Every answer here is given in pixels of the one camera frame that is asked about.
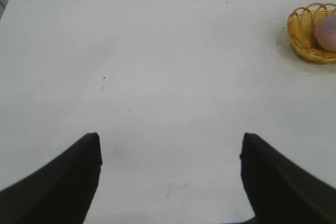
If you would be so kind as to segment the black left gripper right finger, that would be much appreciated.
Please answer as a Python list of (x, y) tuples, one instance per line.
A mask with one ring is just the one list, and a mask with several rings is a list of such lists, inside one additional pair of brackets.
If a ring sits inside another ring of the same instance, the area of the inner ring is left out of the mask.
[(335, 188), (257, 134), (244, 134), (240, 161), (252, 223), (335, 223)]

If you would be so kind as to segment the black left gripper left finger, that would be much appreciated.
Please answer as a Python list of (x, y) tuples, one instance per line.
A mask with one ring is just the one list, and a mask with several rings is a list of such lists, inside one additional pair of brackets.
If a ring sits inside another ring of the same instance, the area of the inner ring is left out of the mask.
[(1, 190), (1, 223), (84, 223), (99, 185), (100, 137), (88, 133)]

